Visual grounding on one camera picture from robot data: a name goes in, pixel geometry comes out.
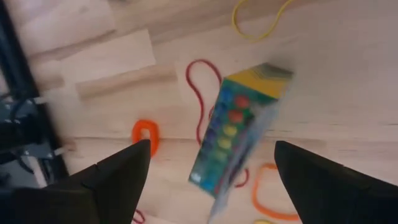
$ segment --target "black cable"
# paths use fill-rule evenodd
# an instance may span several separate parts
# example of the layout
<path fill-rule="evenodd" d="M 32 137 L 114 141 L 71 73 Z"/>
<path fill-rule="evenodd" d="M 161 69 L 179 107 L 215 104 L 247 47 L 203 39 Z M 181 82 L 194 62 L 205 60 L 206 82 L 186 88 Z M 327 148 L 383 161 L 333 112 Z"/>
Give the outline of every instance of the black cable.
<path fill-rule="evenodd" d="M 21 156 L 17 156 L 19 166 L 30 174 L 34 174 L 33 170 L 24 162 Z"/>
<path fill-rule="evenodd" d="M 15 157 L 16 161 L 18 162 L 19 166 L 30 174 L 34 174 L 33 170 L 24 162 L 22 158 L 22 150 L 11 152 Z"/>
<path fill-rule="evenodd" d="M 19 111 L 19 109 L 24 105 L 25 101 L 27 98 L 22 98 L 20 99 L 12 108 L 10 111 L 10 120 L 11 122 L 14 122 L 17 116 L 17 112 Z"/>

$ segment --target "wooden plank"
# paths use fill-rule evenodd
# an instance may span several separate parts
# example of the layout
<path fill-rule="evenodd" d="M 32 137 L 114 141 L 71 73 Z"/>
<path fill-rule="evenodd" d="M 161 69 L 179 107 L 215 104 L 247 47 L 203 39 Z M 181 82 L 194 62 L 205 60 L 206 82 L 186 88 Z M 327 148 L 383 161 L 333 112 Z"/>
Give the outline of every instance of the wooden plank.
<path fill-rule="evenodd" d="M 105 0 L 8 1 L 27 55 L 77 44 L 114 30 Z"/>
<path fill-rule="evenodd" d="M 82 82 L 76 88 L 83 114 L 102 129 L 81 129 L 78 125 L 72 136 L 125 138 L 138 119 L 151 119 L 159 125 L 162 138 L 177 138 L 187 117 L 172 65 Z"/>
<path fill-rule="evenodd" d="M 195 35 L 155 43 L 154 51 L 158 62 L 163 62 L 178 60 L 192 54 L 208 54 L 214 50 L 236 48 L 247 49 L 249 52 L 249 50 L 258 49 L 267 42 L 278 40 L 279 45 L 271 49 L 260 48 L 258 50 L 268 55 L 272 53 L 272 49 L 274 51 L 277 49 L 276 47 L 279 49 L 283 43 L 284 45 L 294 44 L 301 39 L 308 41 L 306 44 L 301 43 L 303 49 L 309 50 L 309 52 L 304 52 L 306 54 L 312 54 L 312 51 L 316 50 L 319 45 L 329 49 L 333 48 L 335 44 L 349 45 L 352 43 L 361 45 L 365 50 L 366 47 L 372 46 L 370 44 L 387 44 L 390 40 L 389 36 L 391 34 L 396 35 L 396 31 L 388 29 L 388 26 L 377 25 L 386 24 L 395 18 L 394 10 L 397 7 L 397 3 L 394 1 L 377 4 L 373 1 L 359 0 L 348 2 L 341 0 L 322 1 L 286 11 L 273 34 L 257 43 L 241 38 L 230 24 L 226 24 L 215 29 L 204 30 Z M 340 13 L 339 19 L 336 19 L 336 11 Z M 250 34 L 261 34 L 263 30 L 258 27 L 267 27 L 274 19 L 274 15 L 271 14 L 244 21 L 240 26 L 249 31 Z M 369 31 L 369 26 L 375 27 L 378 32 Z M 379 39 L 380 35 L 388 39 Z M 315 47 L 309 45 L 312 42 L 316 44 Z"/>
<path fill-rule="evenodd" d="M 316 1 L 295 1 L 288 10 L 313 2 Z M 147 27 L 154 43 L 225 26 L 231 22 L 231 12 L 236 3 L 230 0 L 110 1 L 119 33 Z M 284 0 L 250 0 L 242 5 L 239 21 L 274 15 L 283 3 Z"/>
<path fill-rule="evenodd" d="M 61 60 L 67 82 L 83 82 L 155 64 L 147 30 L 96 44 Z"/>
<path fill-rule="evenodd" d="M 65 84 L 58 60 L 49 60 L 43 63 L 30 63 L 30 70 L 40 91 L 62 88 Z"/>

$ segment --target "red rubber band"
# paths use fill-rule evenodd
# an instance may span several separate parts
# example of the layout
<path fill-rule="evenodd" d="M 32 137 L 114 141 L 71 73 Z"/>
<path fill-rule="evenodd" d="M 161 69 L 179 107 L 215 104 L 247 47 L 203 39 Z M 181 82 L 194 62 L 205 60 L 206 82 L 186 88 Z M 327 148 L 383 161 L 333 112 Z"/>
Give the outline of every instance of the red rubber band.
<path fill-rule="evenodd" d="M 241 188 L 243 186 L 245 186 L 248 181 L 249 181 L 249 177 L 250 177 L 250 173 L 249 173 L 249 169 L 248 168 L 244 168 L 244 173 L 245 173 L 245 179 L 243 182 L 235 184 L 235 188 Z"/>
<path fill-rule="evenodd" d="M 219 70 L 217 69 L 217 67 L 213 63 L 211 63 L 210 61 L 208 61 L 206 59 L 196 59 L 196 60 L 192 61 L 191 63 L 189 63 L 189 65 L 187 66 L 187 69 L 185 69 L 185 79 L 187 80 L 187 83 L 191 87 L 191 89 L 195 92 L 195 94 L 198 98 L 198 101 L 199 101 L 199 105 L 200 105 L 200 117 L 199 117 L 199 122 L 198 122 L 197 130 L 196 130 L 197 143 L 200 146 L 200 144 L 201 144 L 200 126 L 203 121 L 203 116 L 205 114 L 205 112 L 204 112 L 205 105 L 204 105 L 203 98 L 202 98 L 198 88 L 193 84 L 193 82 L 191 80 L 191 68 L 194 64 L 196 64 L 198 62 L 202 62 L 202 63 L 206 64 L 214 71 L 215 75 L 217 76 L 218 84 L 220 86 L 221 86 L 222 77 L 221 77 L 221 74 L 220 74 Z M 211 114 L 213 113 L 213 109 L 214 109 L 214 107 L 212 107 L 209 111 L 209 116 L 208 116 L 209 119 L 211 117 Z M 236 184 L 235 185 L 236 188 L 245 186 L 247 184 L 247 182 L 249 181 L 249 169 L 245 168 L 244 173 L 246 175 L 244 182 L 242 182 L 240 184 Z"/>
<path fill-rule="evenodd" d="M 138 213 L 138 215 L 141 217 L 142 221 L 139 221 L 139 220 L 137 220 L 136 218 L 133 217 L 132 218 L 133 222 L 137 223 L 137 224 L 144 224 L 146 219 L 145 219 L 145 216 L 144 216 L 143 212 L 138 210 L 138 209 L 136 209 L 136 213 Z"/>

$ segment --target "wire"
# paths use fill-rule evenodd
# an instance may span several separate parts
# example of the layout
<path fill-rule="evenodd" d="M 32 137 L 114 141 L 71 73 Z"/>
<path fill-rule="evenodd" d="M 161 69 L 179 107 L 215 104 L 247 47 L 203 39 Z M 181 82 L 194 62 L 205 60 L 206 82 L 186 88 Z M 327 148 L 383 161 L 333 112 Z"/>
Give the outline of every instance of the wire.
<path fill-rule="evenodd" d="M 11 154 L 15 156 L 15 160 L 23 170 L 30 174 L 34 174 L 34 171 L 24 162 L 21 149 L 11 152 Z"/>
<path fill-rule="evenodd" d="M 260 40 L 266 38 L 267 36 L 269 36 L 269 35 L 272 33 L 272 31 L 274 31 L 274 29 L 275 29 L 276 25 L 278 24 L 279 19 L 280 19 L 281 15 L 283 14 L 285 8 L 286 8 L 290 3 L 292 3 L 293 0 L 287 0 L 287 1 L 285 2 L 285 4 L 283 4 L 283 5 L 280 7 L 280 9 L 279 9 L 279 11 L 278 11 L 278 13 L 277 13 L 277 15 L 276 15 L 276 18 L 275 18 L 274 22 L 272 23 L 271 27 L 268 29 L 267 32 L 261 34 L 259 37 L 255 37 L 255 36 L 253 36 L 253 35 L 244 34 L 244 33 L 241 31 L 241 29 L 239 28 L 238 23 L 236 22 L 236 14 L 238 13 L 238 9 L 239 9 L 239 8 L 241 7 L 241 5 L 242 5 L 243 3 L 245 3 L 246 1 L 248 1 L 248 0 L 240 0 L 240 2 L 238 2 L 237 5 L 235 5 L 234 10 L 233 10 L 233 12 L 232 12 L 232 26 L 234 27 L 235 31 L 236 31 L 241 37 L 243 37 L 243 38 L 245 38 L 245 39 L 252 40 L 253 42 L 257 42 L 257 41 L 260 41 Z"/>
<path fill-rule="evenodd" d="M 24 162 L 21 156 L 17 156 L 17 162 L 19 166 L 30 174 L 34 174 L 34 171 Z"/>
<path fill-rule="evenodd" d="M 273 210 L 271 210 L 269 208 L 266 208 L 266 207 L 262 206 L 259 203 L 259 201 L 257 199 L 257 190 L 259 188 L 260 178 L 261 178 L 262 174 L 264 173 L 265 169 L 277 170 L 278 168 L 277 168 L 277 166 L 275 164 L 269 164 L 269 163 L 263 164 L 259 168 L 259 170 L 257 172 L 257 176 L 256 176 L 255 181 L 254 181 L 253 191 L 252 191 L 252 194 L 251 194 L 251 200 L 252 200 L 252 203 L 253 203 L 254 207 L 259 212 L 261 212 L 262 214 L 267 215 L 267 216 L 269 216 L 271 218 L 276 218 L 276 219 L 285 220 L 285 221 L 297 221 L 297 220 L 299 220 L 299 215 L 297 215 L 297 214 L 284 214 L 284 213 L 275 212 L 275 211 L 273 211 Z"/>
<path fill-rule="evenodd" d="M 10 111 L 10 116 L 9 119 L 11 120 L 11 122 L 14 122 L 17 116 L 18 111 L 20 110 L 20 108 L 24 105 L 25 101 L 27 100 L 27 98 L 22 98 L 20 99 L 12 108 Z"/>
<path fill-rule="evenodd" d="M 191 69 L 192 69 L 192 66 L 194 64 L 196 64 L 196 63 L 199 63 L 199 62 L 202 62 L 202 63 L 206 64 L 207 66 L 209 66 L 214 71 L 214 74 L 217 76 L 217 80 L 218 80 L 219 86 L 221 86 L 222 77 L 221 77 L 221 74 L 220 74 L 219 70 L 217 69 L 217 67 L 213 63 L 211 63 L 209 60 L 206 60 L 206 59 L 196 59 L 196 60 L 192 61 L 191 63 L 189 63 L 189 65 L 187 66 L 187 69 L 185 70 L 185 78 L 187 80 L 187 83 L 191 87 L 191 89 L 195 92 L 195 94 L 196 94 L 196 96 L 198 98 L 198 101 L 199 101 L 199 105 L 200 105 L 200 117 L 199 117 L 199 122 L 198 122 L 198 125 L 197 125 L 197 132 L 196 132 L 197 143 L 200 146 L 200 144 L 201 144 L 200 126 L 201 126 L 201 123 L 203 121 L 203 116 L 205 114 L 205 112 L 204 112 L 205 105 L 204 105 L 204 102 L 203 102 L 203 98 L 202 98 L 202 96 L 200 94 L 200 91 L 193 84 L 193 82 L 191 80 Z M 209 116 L 208 116 L 209 119 L 211 117 L 213 109 L 214 109 L 214 107 L 212 107 L 210 109 L 210 111 L 209 111 Z M 249 181 L 249 169 L 245 168 L 244 169 L 244 173 L 246 174 L 245 180 L 242 183 L 240 183 L 240 184 L 236 184 L 235 185 L 236 188 L 240 188 L 240 187 L 245 186 L 247 184 L 247 182 Z"/>

